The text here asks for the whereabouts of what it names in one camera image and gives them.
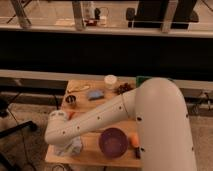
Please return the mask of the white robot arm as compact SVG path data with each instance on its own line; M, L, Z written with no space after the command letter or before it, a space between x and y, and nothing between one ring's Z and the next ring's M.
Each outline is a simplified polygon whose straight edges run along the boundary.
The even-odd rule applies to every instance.
M147 79L69 121L52 112L45 141L62 147L74 137L127 119L136 121L142 171L197 171L187 105L167 78Z

